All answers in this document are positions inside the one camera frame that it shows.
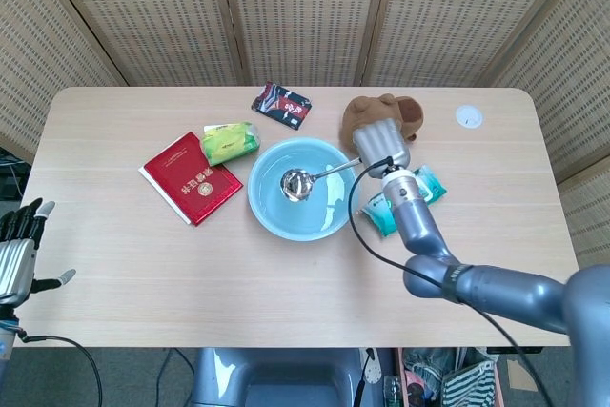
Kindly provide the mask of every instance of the brown plush toy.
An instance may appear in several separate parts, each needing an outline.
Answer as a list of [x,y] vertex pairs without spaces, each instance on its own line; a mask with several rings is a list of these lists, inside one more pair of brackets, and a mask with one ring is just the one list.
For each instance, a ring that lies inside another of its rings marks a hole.
[[405,141],[414,141],[416,132],[423,124],[423,110],[412,97],[394,97],[383,94],[380,97],[361,95],[348,104],[343,113],[339,131],[341,144],[357,154],[352,135],[356,129],[380,119],[394,118]]

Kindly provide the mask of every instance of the ladle handle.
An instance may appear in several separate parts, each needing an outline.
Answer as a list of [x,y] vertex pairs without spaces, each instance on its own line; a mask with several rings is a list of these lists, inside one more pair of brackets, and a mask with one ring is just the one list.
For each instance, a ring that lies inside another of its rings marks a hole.
[[354,160],[352,160],[350,162],[346,162],[345,164],[341,164],[340,166],[336,166],[333,169],[330,169],[328,171],[324,171],[322,173],[318,173],[317,175],[312,176],[312,181],[316,181],[316,180],[318,180],[319,178],[321,178],[323,176],[330,175],[331,173],[339,172],[339,171],[342,171],[343,169],[349,169],[350,167],[357,166],[361,162],[362,162],[362,159],[357,157],[356,159],[354,159]]

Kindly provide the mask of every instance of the snack package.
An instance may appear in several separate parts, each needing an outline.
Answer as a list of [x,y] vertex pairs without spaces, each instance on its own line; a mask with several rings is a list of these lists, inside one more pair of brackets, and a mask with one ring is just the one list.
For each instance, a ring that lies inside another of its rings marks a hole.
[[419,169],[415,170],[413,172],[413,174],[419,180],[421,180],[421,183],[423,183],[428,188],[428,190],[430,190],[432,192],[431,197],[430,198],[426,198],[426,203],[428,205],[436,202],[445,193],[447,193],[447,190],[445,190],[442,187],[442,185],[438,181],[437,176],[435,175],[434,172],[432,172],[432,170],[428,166],[426,166],[426,165],[421,166]]
[[[437,176],[428,166],[421,166],[413,174],[416,176],[419,185],[419,193],[428,205],[436,202],[447,193],[447,190],[442,187]],[[382,236],[387,237],[397,230],[397,224],[392,216],[392,204],[386,200],[383,193],[373,196],[362,208],[362,212],[375,224]]]
[[201,150],[211,166],[253,152],[260,147],[258,131],[252,123],[204,126]]
[[312,102],[302,95],[268,81],[252,104],[252,110],[298,130],[312,109]]

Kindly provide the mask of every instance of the teal packet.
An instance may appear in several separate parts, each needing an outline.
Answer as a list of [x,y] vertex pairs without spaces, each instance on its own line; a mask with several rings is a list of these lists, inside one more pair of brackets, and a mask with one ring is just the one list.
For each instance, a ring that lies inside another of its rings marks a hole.
[[[447,190],[442,187],[437,176],[428,166],[421,166],[413,172],[413,175],[417,178],[419,193],[425,196],[425,201],[428,205],[436,202],[447,193]],[[397,230],[397,224],[392,216],[392,204],[386,200],[383,193],[373,196],[362,208],[362,212],[369,217],[384,237]]]
[[[438,181],[437,176],[428,166],[421,166],[419,169],[416,169],[413,172],[413,175],[419,178],[423,182],[423,184],[426,185],[428,189],[432,192],[432,197],[426,199],[426,204],[430,205],[438,201],[444,194],[447,193],[447,190],[442,187],[442,185]],[[419,184],[419,192],[421,193],[421,195],[425,195],[425,193],[422,192],[421,184]]]

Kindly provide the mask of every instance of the red book cover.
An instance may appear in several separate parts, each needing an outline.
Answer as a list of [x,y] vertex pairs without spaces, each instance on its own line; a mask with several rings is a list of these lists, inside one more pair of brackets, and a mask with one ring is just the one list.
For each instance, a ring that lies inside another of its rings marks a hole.
[[224,166],[210,166],[192,132],[139,171],[185,222],[195,226],[243,187]]

